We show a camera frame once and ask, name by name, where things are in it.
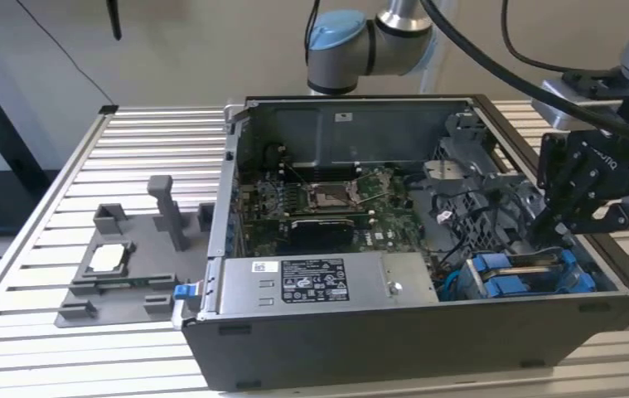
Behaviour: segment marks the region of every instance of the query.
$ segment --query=black plastic part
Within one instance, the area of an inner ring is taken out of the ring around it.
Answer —
[[[233,336],[238,334],[249,334],[252,327],[249,324],[245,325],[225,325],[218,327],[217,334],[218,336]]]
[[[629,79],[621,68],[610,70],[572,70],[561,75],[562,82],[582,97],[590,100],[629,99]]]
[[[122,38],[122,29],[120,28],[117,0],[106,0],[106,14],[110,18],[110,28],[113,29],[114,40],[118,40]]]
[[[328,87],[321,87],[320,85],[316,85],[309,80],[306,80],[306,86],[313,91],[322,93],[325,95],[344,95],[344,94],[350,93],[353,90],[356,90],[356,87],[357,87],[357,85],[349,85],[348,87],[341,87],[338,89],[330,89]]]
[[[428,27],[426,29],[422,29],[421,31],[401,31],[400,29],[394,29],[393,27],[389,27],[380,18],[376,18],[376,27],[385,32],[390,36],[397,36],[397,37],[420,37],[424,36],[429,33],[429,30],[432,29]]]
[[[373,73],[373,67],[376,65],[376,29],[373,21],[366,20],[366,31],[368,31],[368,61],[366,61],[366,73],[365,76]]]
[[[98,114],[114,114],[118,109],[118,105],[102,105],[100,110],[97,111]]]

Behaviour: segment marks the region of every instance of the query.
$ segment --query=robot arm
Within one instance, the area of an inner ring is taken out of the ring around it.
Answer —
[[[314,22],[308,38],[308,87],[344,95],[365,75],[404,75],[426,66],[434,47],[432,21],[418,0],[390,0],[373,20],[336,10]]]
[[[432,1],[421,0],[440,31],[500,79],[534,98],[542,116],[562,116],[576,129],[542,136],[537,186],[545,190],[545,208],[529,226],[529,239],[544,241],[569,229],[574,234],[629,230],[629,44],[621,66],[610,70],[570,70],[548,91],[502,68],[465,39]],[[618,107],[597,111],[597,104]],[[606,214],[594,212],[609,201]]]

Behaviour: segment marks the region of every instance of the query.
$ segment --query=gray 3d printed holder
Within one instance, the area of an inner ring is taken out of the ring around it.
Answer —
[[[152,176],[146,192],[157,199],[156,215],[128,216],[120,204],[98,205],[58,328],[168,320],[173,287],[204,277],[213,205],[182,214],[170,176]]]

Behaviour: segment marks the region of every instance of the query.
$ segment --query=aluminum workbench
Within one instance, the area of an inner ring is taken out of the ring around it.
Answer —
[[[497,107],[534,148],[552,131],[525,101]],[[170,174],[182,210],[216,198],[224,110],[129,109],[101,115],[0,261],[0,396],[217,396],[166,322],[58,329],[101,203],[156,212],[145,182]],[[629,232],[613,235],[629,254]],[[249,396],[629,396],[629,329],[593,337],[553,370],[264,391]]]

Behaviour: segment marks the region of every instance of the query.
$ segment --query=metal rail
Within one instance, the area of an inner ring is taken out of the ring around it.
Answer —
[[[525,101],[496,103],[530,145],[550,130]],[[100,203],[154,213],[145,181],[174,178],[194,210],[216,195],[222,109],[120,108],[100,116],[0,263],[0,396],[218,396],[169,323],[53,326]],[[629,232],[614,234],[629,254]],[[594,336],[552,370],[322,386],[250,396],[629,396],[629,328]]]

